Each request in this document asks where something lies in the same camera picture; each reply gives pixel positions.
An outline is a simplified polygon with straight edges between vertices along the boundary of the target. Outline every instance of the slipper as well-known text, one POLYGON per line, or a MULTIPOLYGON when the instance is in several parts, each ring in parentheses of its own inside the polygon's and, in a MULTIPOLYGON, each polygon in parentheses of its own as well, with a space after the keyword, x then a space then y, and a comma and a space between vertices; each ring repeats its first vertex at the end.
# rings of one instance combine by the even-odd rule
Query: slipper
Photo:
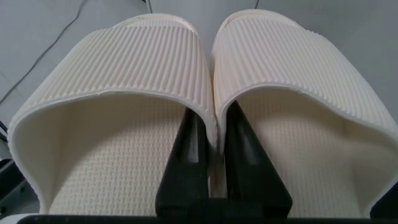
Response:
POLYGON ((217 128, 196 30, 149 14, 80 41, 9 128, 12 156, 40 213, 155 215, 155 196, 183 114, 217 128))
POLYGON ((212 57, 220 148, 237 100, 290 217, 369 217, 398 181, 398 127, 339 50, 285 16, 245 10, 224 21, 212 57))

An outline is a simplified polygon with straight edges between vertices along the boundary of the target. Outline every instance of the woven pattern insole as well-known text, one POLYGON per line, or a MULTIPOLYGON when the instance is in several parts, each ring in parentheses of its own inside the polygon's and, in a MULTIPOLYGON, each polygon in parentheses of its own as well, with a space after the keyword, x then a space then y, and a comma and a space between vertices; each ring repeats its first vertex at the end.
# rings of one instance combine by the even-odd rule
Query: woven pattern insole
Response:
POLYGON ((293 199, 290 217, 359 217, 344 120, 292 91, 239 101, 293 199))
POLYGON ((184 109, 144 96, 75 103, 50 214, 155 215, 184 109))

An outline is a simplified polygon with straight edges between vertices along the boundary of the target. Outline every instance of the black cable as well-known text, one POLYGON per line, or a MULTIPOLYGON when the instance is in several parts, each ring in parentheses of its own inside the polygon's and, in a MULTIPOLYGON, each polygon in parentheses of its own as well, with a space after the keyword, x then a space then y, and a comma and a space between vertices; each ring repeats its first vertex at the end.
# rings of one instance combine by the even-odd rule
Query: black cable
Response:
POLYGON ((76 18, 74 18, 74 20, 72 20, 65 28, 63 28, 63 30, 61 31, 61 33, 58 35, 57 39, 55 39, 55 41, 54 41, 49 47, 47 47, 47 49, 45 49, 44 52, 36 59, 35 63, 31 66, 31 68, 29 69, 29 71, 27 71, 27 73, 26 73, 17 83, 15 83, 15 84, 11 87, 11 89, 10 89, 10 90, 4 95, 4 97, 0 100, 0 103, 2 103, 2 102, 7 98, 7 96, 9 96, 9 95, 11 94, 11 92, 12 92, 13 90, 15 90, 15 88, 17 88, 17 86, 23 81, 23 79, 25 79, 26 76, 28 76, 28 74, 33 70, 33 68, 36 67, 36 65, 37 65, 37 64, 39 63, 39 61, 43 58, 43 56, 52 48, 52 46, 54 46, 54 44, 56 44, 56 43, 58 42, 58 40, 61 38, 61 36, 63 35, 63 33, 70 27, 70 25, 72 25, 73 22, 75 22, 75 21, 77 20, 77 18, 79 18, 81 9, 82 9, 82 7, 83 7, 83 5, 84 5, 85 2, 86 2, 86 0, 83 0, 83 1, 80 3, 79 10, 77 11, 76 18))
POLYGON ((6 125, 4 125, 4 123, 1 121, 0 121, 0 128, 3 129, 7 133, 8 129, 7 129, 6 125))
POLYGON ((150 0, 146 0, 146 3, 147 3, 147 7, 148 7, 148 9, 149 9, 149 12, 150 12, 150 13, 153 13, 153 12, 152 12, 152 5, 150 4, 150 0))
POLYGON ((8 143, 7 137, 5 135, 0 133, 0 140, 4 141, 5 143, 8 143))

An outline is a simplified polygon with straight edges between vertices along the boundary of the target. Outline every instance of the ribbed fabric strap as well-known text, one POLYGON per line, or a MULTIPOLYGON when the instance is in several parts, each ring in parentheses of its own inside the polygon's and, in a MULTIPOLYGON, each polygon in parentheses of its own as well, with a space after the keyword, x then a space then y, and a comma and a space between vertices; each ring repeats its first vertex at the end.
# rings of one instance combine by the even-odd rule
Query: ribbed fabric strap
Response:
MULTIPOLYGON (((114 94, 149 95, 191 108, 203 119, 209 142, 216 147, 210 76, 196 33, 174 21, 149 25, 142 21, 136 26, 95 31, 71 50, 11 121, 13 158, 37 192, 43 210, 52 199, 50 193, 43 192, 43 183, 53 182, 53 174, 40 173, 43 170, 29 157, 39 152, 26 148, 19 133, 31 124, 28 121, 49 108, 114 94)), ((45 156, 44 161, 55 162, 45 156)))
POLYGON ((324 37, 264 16, 246 16, 229 23, 215 46, 214 97, 221 142, 228 106, 244 92, 267 86, 302 92, 342 117, 397 139, 397 125, 381 100, 324 37))

